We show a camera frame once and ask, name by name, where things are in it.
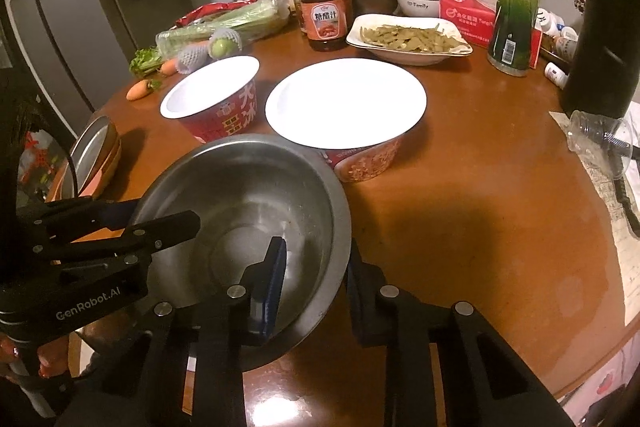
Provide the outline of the dark sauce bottle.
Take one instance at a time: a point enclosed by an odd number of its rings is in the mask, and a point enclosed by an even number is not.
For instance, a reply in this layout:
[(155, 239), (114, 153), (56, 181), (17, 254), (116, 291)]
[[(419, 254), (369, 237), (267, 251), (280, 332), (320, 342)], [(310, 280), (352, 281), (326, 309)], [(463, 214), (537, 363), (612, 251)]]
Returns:
[(334, 51), (345, 45), (347, 13), (344, 0), (300, 0), (309, 45), (316, 51)]

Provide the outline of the small red paper bowl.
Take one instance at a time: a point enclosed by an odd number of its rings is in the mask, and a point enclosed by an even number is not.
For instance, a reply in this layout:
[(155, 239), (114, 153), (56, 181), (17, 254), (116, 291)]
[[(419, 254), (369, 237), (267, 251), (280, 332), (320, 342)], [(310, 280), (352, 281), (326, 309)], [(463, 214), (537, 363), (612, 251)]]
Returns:
[(180, 80), (160, 103), (160, 115), (176, 120), (201, 143), (244, 131), (257, 115), (255, 77), (260, 63), (238, 55), (208, 64)]

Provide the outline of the green liquid plastic bottle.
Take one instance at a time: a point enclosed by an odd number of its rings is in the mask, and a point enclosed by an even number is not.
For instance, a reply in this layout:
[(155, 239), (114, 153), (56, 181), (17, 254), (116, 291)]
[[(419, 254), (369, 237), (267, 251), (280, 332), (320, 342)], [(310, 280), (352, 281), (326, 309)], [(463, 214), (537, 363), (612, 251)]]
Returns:
[(538, 6), (539, 0), (497, 0), (487, 58), (500, 72), (527, 74)]

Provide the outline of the right netted green fruit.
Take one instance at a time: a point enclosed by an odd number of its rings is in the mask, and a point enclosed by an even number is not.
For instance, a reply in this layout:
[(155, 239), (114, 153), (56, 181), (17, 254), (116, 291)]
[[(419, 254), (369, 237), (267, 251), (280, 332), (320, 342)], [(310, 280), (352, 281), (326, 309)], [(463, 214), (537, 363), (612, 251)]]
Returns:
[(240, 34), (231, 28), (218, 28), (208, 40), (207, 52), (213, 60), (238, 55), (243, 49)]

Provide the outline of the white ceramic bowl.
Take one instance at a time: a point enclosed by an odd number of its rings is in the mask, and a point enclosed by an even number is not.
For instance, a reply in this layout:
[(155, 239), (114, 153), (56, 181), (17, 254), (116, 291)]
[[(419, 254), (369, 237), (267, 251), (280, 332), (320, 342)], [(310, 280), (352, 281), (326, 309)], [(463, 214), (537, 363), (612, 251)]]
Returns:
[(397, 0), (402, 14), (410, 17), (439, 17), (440, 0)]

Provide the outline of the red snack bag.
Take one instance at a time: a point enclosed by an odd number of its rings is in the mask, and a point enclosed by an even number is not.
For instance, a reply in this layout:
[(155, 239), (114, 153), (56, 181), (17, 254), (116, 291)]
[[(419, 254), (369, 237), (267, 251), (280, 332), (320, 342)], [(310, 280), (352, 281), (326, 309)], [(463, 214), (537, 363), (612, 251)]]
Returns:
[(257, 0), (234, 0), (230, 2), (210, 2), (201, 5), (199, 8), (192, 10), (186, 15), (178, 18), (175, 21), (176, 27), (184, 27), (194, 23), (196, 20), (200, 20), (203, 17), (209, 15), (221, 15), (239, 8), (245, 5), (255, 3)]

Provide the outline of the glass jar gold lid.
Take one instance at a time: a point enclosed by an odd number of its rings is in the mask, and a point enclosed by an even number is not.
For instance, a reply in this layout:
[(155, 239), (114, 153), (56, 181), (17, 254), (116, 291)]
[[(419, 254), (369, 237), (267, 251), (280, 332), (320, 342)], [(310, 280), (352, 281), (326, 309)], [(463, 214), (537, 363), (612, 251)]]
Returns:
[[(352, 27), (352, 21), (354, 20), (354, 11), (352, 10), (352, 0), (343, 0), (346, 10), (346, 26), (347, 28)], [(306, 26), (304, 22), (304, 14), (302, 9), (302, 2), (300, 0), (293, 0), (296, 20), (299, 26), (300, 31), (303, 35), (306, 35)]]

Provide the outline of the middle carrot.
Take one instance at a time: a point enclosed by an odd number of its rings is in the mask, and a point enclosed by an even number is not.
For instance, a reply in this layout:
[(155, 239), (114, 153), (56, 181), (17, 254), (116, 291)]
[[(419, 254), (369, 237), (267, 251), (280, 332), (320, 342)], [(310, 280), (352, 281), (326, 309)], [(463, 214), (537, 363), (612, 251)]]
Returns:
[(160, 73), (164, 77), (170, 77), (177, 74), (177, 72), (177, 60), (175, 58), (171, 58), (170, 60), (163, 62), (162, 66), (160, 66)]

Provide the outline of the carrot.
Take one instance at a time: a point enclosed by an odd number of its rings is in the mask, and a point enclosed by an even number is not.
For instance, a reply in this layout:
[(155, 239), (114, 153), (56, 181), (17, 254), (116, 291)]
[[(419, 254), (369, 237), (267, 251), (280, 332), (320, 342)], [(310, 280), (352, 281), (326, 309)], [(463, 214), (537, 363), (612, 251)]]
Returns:
[(163, 87), (163, 81), (157, 79), (143, 79), (135, 83), (127, 92), (126, 100), (138, 101)]
[(164, 77), (170, 77), (177, 74), (177, 72), (177, 60), (175, 58), (171, 58), (170, 60), (163, 62), (162, 66), (160, 66), (160, 73)]

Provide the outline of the white medicine bottle lying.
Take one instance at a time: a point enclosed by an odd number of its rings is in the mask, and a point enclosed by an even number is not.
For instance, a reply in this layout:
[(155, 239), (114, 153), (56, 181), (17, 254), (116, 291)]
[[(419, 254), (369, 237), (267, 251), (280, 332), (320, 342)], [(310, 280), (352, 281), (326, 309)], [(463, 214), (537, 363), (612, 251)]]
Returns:
[(558, 65), (549, 62), (544, 66), (544, 77), (549, 79), (556, 87), (563, 90), (567, 84), (568, 75)]

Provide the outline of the deep steel bowl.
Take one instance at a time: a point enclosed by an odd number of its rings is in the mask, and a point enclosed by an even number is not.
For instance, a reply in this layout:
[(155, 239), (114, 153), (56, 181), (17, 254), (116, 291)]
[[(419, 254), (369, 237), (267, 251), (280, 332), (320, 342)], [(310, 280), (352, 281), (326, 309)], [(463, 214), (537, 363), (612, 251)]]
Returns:
[(266, 134), (202, 145), (151, 184), (131, 221), (184, 210), (200, 217), (200, 231), (154, 255), (138, 311), (159, 301), (184, 308), (224, 291), (280, 236), (286, 270), (276, 327), (262, 347), (242, 349), (243, 369), (277, 360), (320, 324), (348, 265), (352, 221), (342, 184), (319, 154)]

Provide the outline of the netted green fruit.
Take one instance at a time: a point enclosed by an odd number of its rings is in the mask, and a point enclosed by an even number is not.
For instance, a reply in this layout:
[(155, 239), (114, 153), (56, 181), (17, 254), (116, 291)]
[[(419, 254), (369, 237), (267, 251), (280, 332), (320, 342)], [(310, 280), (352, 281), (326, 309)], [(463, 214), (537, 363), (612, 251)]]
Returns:
[(207, 52), (213, 60), (238, 55), (243, 49), (240, 34), (231, 28), (218, 28), (208, 40)]
[(176, 69), (182, 75), (190, 75), (205, 66), (209, 61), (208, 42), (189, 44), (176, 57)]

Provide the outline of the large red paper bowl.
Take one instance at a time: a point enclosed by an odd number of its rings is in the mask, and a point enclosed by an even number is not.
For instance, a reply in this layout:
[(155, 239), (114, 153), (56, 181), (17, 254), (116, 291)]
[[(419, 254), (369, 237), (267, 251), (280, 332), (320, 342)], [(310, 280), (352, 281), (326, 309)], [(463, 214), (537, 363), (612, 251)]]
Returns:
[(273, 88), (265, 106), (274, 132), (318, 153), (346, 183), (387, 170), (426, 108), (427, 94), (415, 75), (367, 58), (296, 70)]

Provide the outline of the front carrot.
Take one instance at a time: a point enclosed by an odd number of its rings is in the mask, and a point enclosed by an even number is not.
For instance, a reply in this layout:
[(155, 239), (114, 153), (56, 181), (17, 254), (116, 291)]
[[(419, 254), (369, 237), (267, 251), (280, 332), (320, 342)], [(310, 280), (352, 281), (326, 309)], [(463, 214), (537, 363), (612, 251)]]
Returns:
[(163, 81), (157, 79), (143, 79), (135, 83), (127, 92), (126, 100), (138, 101), (163, 87)]

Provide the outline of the clear plastic bag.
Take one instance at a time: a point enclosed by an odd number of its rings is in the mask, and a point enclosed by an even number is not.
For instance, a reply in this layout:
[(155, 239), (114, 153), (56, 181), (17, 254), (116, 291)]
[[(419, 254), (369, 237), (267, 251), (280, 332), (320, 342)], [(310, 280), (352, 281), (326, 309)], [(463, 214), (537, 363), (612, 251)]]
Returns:
[(622, 179), (639, 160), (639, 142), (628, 119), (574, 110), (570, 115), (567, 147), (611, 180)]

